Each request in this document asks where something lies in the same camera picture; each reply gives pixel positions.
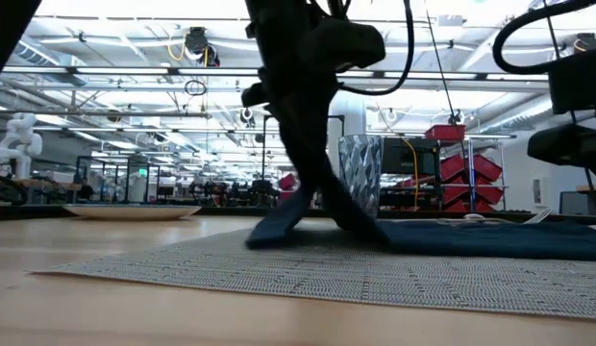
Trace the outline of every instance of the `ceiling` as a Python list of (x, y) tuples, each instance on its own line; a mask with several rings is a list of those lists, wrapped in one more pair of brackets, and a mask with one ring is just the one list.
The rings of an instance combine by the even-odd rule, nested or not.
[[(378, 110), (388, 115), (387, 119), (391, 120), (393, 130), (399, 132), (421, 132), (434, 124), (447, 123), (449, 104), (443, 84), (435, 74), (438, 72), (438, 64), (425, 3), (434, 25), (435, 42), (443, 70), (449, 73), (492, 75), (503, 73), (490, 54), (493, 38), (508, 18), (525, 12), (532, 2), (412, 0), (417, 50), (411, 71), (433, 72), (435, 79), (418, 78), (408, 81), (401, 90), (390, 95), (366, 98), (367, 131), (386, 131)], [(452, 15), (461, 15), (462, 22), (444, 26), (443, 19)], [(354, 21), (375, 26), (385, 38), (386, 58), (370, 69), (403, 69), (407, 57), (407, 40), (401, 0), (355, 0), (348, 16)], [(21, 43), (51, 61), (50, 65), (198, 67), (198, 63), (189, 57), (179, 60), (175, 58), (181, 55), (182, 37), (189, 27), (203, 26), (207, 28), (207, 38), (216, 49), (222, 68), (257, 68), (261, 66), (261, 59), (255, 42), (245, 37), (244, 28), (247, 24), (248, 13), (242, 0), (216, 0), (207, 3), (187, 0), (45, 0)], [(559, 45), (569, 46), (578, 33), (596, 34), (596, 6), (555, 17), (553, 25)], [(86, 42), (79, 40), (80, 33)], [(505, 55), (510, 62), (518, 64), (553, 59), (554, 49), (546, 21), (536, 22), (514, 34), (508, 40)], [(13, 54), (9, 65), (32, 64), (23, 59), (22, 55)], [(4, 73), (0, 82), (1, 106), (9, 110), (35, 109), (38, 113), (64, 111), (56, 103), (49, 103), (31, 92), (4, 83), (10, 80), (65, 104), (80, 106), (80, 114), (112, 110), (146, 114), (162, 112), (167, 115), (122, 117), (118, 122), (103, 116), (70, 116), (62, 119), (73, 127), (144, 126), (154, 129), (236, 130), (246, 128), (245, 123), (240, 121), (240, 115), (244, 111), (240, 92), (257, 81), (255, 76), (79, 75), (70, 78), (79, 78), (84, 86), (74, 87), (73, 83), (65, 80), (50, 80), (44, 76)], [(190, 96), (185, 93), (185, 82), (193, 78), (207, 85), (209, 92), (206, 95)], [(348, 84), (362, 87), (386, 87), (393, 83), (393, 80), (348, 79)], [(482, 126), (489, 122), (501, 122), (502, 119), (505, 121), (511, 111), (548, 91), (545, 79), (522, 82), (452, 81), (449, 88), (453, 108), (462, 110), (465, 115), (464, 123), (474, 129), (478, 124)], [(193, 116), (203, 112), (209, 116)], [(253, 109), (255, 128), (250, 129), (260, 129), (266, 115), (267, 112), (263, 109)], [(56, 117), (46, 118), (48, 119), (57, 120)], [(273, 133), (278, 129), (274, 119), (268, 120), (266, 125)], [(159, 143), (148, 134), (138, 138), (136, 133), (87, 134), (87, 140), (97, 146), (101, 141), (95, 142), (91, 136), (105, 141), (114, 138), (129, 142), (142, 150), (155, 151), (160, 148)], [(261, 144), (253, 134), (179, 133), (168, 136), (171, 143), (169, 149), (185, 153), (182, 161), (186, 161), (186, 155), (191, 155), (191, 152), (200, 151), (217, 154), (214, 161), (222, 163), (215, 165), (225, 167), (233, 175), (238, 171), (248, 175), (260, 169), (260, 163), (252, 162), (261, 159), (261, 156), (251, 156), (261, 152)], [(268, 161), (274, 161), (278, 166), (289, 165), (278, 136), (268, 136), (266, 147), (276, 149)], [(189, 162), (191, 161), (197, 161), (201, 168), (211, 162), (211, 158), (194, 159), (191, 155)], [(239, 164), (240, 169), (236, 170), (235, 164)]]

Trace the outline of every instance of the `white plate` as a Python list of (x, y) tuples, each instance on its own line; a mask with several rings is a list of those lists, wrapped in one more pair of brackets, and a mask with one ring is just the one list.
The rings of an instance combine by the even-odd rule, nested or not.
[(78, 216), (99, 220), (174, 220), (192, 215), (202, 207), (141, 205), (66, 205)]

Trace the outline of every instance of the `white ceiling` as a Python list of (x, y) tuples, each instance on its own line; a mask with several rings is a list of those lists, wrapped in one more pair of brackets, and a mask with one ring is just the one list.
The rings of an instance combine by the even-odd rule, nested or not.
[[(439, 15), (462, 15), (465, 22), (462, 27), (438, 27), (436, 24), (435, 40), (437, 41), (442, 66), (445, 71), (469, 72), (502, 72), (489, 54), (488, 40), (496, 35), (506, 18), (519, 15), (527, 10), (530, 0), (427, 0), (428, 10), (432, 18)], [(428, 29), (425, 2), (412, 0), (415, 24), (416, 44), (420, 48), (432, 46), (432, 38)], [(385, 37), (388, 47), (386, 59), (372, 66), (373, 69), (401, 70), (405, 65), (406, 27), (404, 24), (404, 8), (402, 0), (354, 0), (348, 13), (352, 20), (374, 25)], [(248, 24), (248, 13), (243, 0), (44, 0), (36, 17), (26, 31), (29, 43), (41, 52), (62, 60), (73, 56), (87, 65), (96, 66), (160, 66), (170, 63), (173, 66), (196, 66), (194, 61), (183, 58), (176, 62), (167, 52), (167, 47), (118, 46), (141, 45), (170, 38), (180, 39), (192, 26), (207, 28), (207, 36), (219, 53), (222, 67), (259, 67), (261, 60), (255, 42), (248, 40), (244, 28)], [(596, 33), (596, 6), (585, 11), (566, 14), (553, 19), (556, 36), (559, 42), (573, 41), (577, 33)], [(507, 58), (519, 64), (545, 62), (552, 58), (552, 41), (545, 20), (536, 22), (514, 34), (508, 41)], [(83, 32), (89, 40), (87, 46), (79, 41), (66, 42), (73, 35)], [(453, 40), (457, 48), (444, 49), (447, 42)], [(173, 45), (174, 55), (179, 55), (180, 44)], [(11, 64), (26, 64), (18, 57), (12, 57)], [(415, 55), (412, 70), (437, 71), (435, 52), (418, 52)], [(37, 87), (41, 92), (70, 102), (69, 91), (55, 91), (43, 88), (43, 84), (51, 84), (25, 75), (10, 75), (20, 83)], [(148, 86), (172, 87), (182, 86), (184, 77), (120, 77), (122, 83)], [(91, 76), (91, 85), (108, 84), (115, 86), (118, 78), (109, 76)], [(171, 93), (176, 97), (179, 106), (188, 105), (189, 112), (200, 111), (205, 106), (211, 111), (212, 119), (189, 117), (162, 118), (160, 125), (171, 128), (210, 128), (233, 129), (243, 126), (239, 121), (241, 108), (240, 93), (245, 87), (256, 81), (251, 77), (211, 77), (205, 83), (209, 88), (224, 88), (225, 92), (210, 92), (206, 96), (191, 97), (183, 92)], [(472, 114), (482, 121), (490, 120), (503, 111), (520, 105), (538, 96), (535, 93), (486, 91), (480, 89), (454, 89), (451, 85), (451, 100), (455, 109), (465, 114)], [(78, 99), (84, 101), (94, 91), (80, 91)], [(173, 111), (176, 108), (172, 97), (163, 91), (109, 91), (98, 94), (95, 103), (83, 106), (91, 111), (95, 108), (113, 108), (121, 111)], [(388, 111), (393, 109), (397, 121), (395, 130), (426, 130), (435, 123), (447, 122), (448, 102), (444, 91), (432, 89), (404, 88), (390, 95), (366, 99), (367, 127), (372, 130), (383, 130), (377, 109)], [(257, 127), (262, 125), (262, 113), (255, 112)], [(99, 126), (108, 125), (102, 120)], [(270, 120), (269, 128), (276, 128), (275, 121)], [(254, 136), (239, 136), (243, 147), (226, 136), (203, 136), (197, 134), (184, 135), (194, 145), (208, 148), (209, 151), (239, 151), (240, 153), (258, 152), (246, 147), (258, 148)], [(268, 145), (282, 148), (277, 137), (267, 139)], [(227, 154), (224, 161), (235, 158)]]

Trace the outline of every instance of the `gray mat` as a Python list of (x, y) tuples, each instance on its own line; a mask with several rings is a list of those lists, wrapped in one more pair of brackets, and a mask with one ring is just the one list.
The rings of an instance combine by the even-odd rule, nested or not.
[(596, 319), (596, 262), (391, 255), (343, 232), (302, 232), (250, 251), (250, 231), (70, 263), (38, 273), (403, 307)]

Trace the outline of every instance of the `metallic patterned cup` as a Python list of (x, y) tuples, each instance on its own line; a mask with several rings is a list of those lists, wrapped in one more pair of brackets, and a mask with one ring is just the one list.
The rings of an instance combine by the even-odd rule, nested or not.
[(377, 218), (384, 140), (380, 136), (353, 135), (338, 140), (340, 180), (354, 202)]

